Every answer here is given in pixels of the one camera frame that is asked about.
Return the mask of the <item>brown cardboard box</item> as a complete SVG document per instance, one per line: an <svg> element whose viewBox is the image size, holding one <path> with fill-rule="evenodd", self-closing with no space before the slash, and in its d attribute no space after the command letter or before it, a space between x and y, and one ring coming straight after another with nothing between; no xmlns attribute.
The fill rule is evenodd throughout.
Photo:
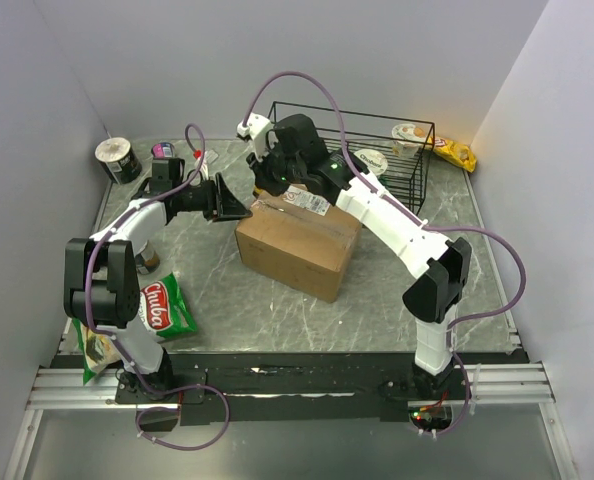
<svg viewBox="0 0 594 480"><path fill-rule="evenodd" d="M350 214L291 185L278 197L261 192L235 236L245 266L316 297L336 301L361 223Z"/></svg>

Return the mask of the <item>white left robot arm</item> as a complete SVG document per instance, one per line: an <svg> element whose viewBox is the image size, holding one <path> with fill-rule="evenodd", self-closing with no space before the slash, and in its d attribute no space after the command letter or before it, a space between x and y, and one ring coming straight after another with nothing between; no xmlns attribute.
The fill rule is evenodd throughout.
<svg viewBox="0 0 594 480"><path fill-rule="evenodd" d="M139 319L140 286L135 257L150 238L179 213L200 212L209 222L252 216L228 189L223 176L194 179L185 161L155 159L138 196L108 227L89 238L74 238L65 249L64 309L92 332L107 337L128 375L151 401L180 390L166 350Z"/></svg>

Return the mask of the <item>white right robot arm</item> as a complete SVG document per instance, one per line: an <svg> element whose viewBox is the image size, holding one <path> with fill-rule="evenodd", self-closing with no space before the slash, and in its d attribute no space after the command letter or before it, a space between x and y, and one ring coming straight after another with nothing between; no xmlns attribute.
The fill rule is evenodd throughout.
<svg viewBox="0 0 594 480"><path fill-rule="evenodd" d="M280 196L292 184L305 186L358 220L403 262L414 278L402 295L416 319L414 386L425 398L438 397L454 368L449 325L467 281L470 244L427 230L345 141L329 150L306 115L272 122L252 114L238 125L237 135L252 145L247 163L257 188Z"/></svg>

